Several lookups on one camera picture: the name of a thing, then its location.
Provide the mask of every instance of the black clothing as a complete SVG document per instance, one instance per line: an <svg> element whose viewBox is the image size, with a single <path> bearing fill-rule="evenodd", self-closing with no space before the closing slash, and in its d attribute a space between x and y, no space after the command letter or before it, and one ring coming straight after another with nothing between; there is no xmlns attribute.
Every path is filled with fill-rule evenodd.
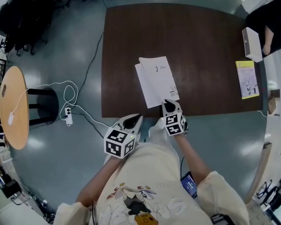
<svg viewBox="0 0 281 225"><path fill-rule="evenodd" d="M247 26L259 34L261 48L265 43L265 27L274 33L271 53L281 49L281 0L257 8L246 18Z"/></svg>

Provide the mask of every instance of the white box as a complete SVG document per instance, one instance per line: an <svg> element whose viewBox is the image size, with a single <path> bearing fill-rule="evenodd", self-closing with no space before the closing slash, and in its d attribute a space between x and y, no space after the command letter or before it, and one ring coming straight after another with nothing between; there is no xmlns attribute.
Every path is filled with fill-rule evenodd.
<svg viewBox="0 0 281 225"><path fill-rule="evenodd" d="M109 128L104 137L104 152L117 158L124 158L135 148L136 135Z"/></svg>
<svg viewBox="0 0 281 225"><path fill-rule="evenodd" d="M245 56L254 62L262 61L263 58L258 33L247 27L243 30L243 39Z"/></svg>
<svg viewBox="0 0 281 225"><path fill-rule="evenodd" d="M184 132L185 119L180 112L163 117L163 125L169 136Z"/></svg>

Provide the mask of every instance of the table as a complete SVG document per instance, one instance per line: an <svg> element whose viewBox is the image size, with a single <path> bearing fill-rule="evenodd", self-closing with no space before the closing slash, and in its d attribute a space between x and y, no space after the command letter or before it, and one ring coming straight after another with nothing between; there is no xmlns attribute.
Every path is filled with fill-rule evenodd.
<svg viewBox="0 0 281 225"><path fill-rule="evenodd" d="M147 109L135 71L138 58L166 56L184 115L262 110L262 96L241 99L236 60L244 56L245 20L182 4L134 4L107 9L102 54L102 116ZM261 94L259 65L255 63Z"/></svg>
<svg viewBox="0 0 281 225"><path fill-rule="evenodd" d="M53 90L29 89L23 94L26 89L22 71L18 67L11 67L6 72L0 89L0 119L5 136L15 149L25 147L29 126L55 121L59 110L58 99ZM37 103L29 104L28 95L39 95ZM12 124L9 125L9 115L16 108L18 101ZM37 109L40 118L30 120L29 109Z"/></svg>

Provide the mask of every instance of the dark wooden table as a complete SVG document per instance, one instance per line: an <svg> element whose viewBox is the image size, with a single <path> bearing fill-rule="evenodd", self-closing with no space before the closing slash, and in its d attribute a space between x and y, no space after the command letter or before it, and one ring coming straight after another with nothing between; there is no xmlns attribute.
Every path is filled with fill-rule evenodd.
<svg viewBox="0 0 281 225"><path fill-rule="evenodd" d="M244 56L245 20L181 4L134 4L107 9L102 57L102 116L148 109L134 65L139 57L166 56L184 115L262 110L262 96L241 99L236 60ZM259 65L255 63L259 92Z"/></svg>

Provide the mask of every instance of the round wooden table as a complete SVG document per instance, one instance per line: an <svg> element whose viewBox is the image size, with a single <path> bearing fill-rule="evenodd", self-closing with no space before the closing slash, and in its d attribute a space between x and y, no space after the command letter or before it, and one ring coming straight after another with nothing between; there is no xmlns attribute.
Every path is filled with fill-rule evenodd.
<svg viewBox="0 0 281 225"><path fill-rule="evenodd" d="M29 126L53 122L58 115L58 99L53 90L29 89L23 94L26 89L26 82L22 71L18 67L11 67L4 75L1 84L0 119L5 136L15 149L25 147L29 134ZM37 98L37 104L29 104L28 94L40 95L39 97L41 99L39 97ZM10 113L16 108L18 101L19 105L14 111L14 118L9 125L8 119ZM40 118L29 120L29 109L37 109Z"/></svg>

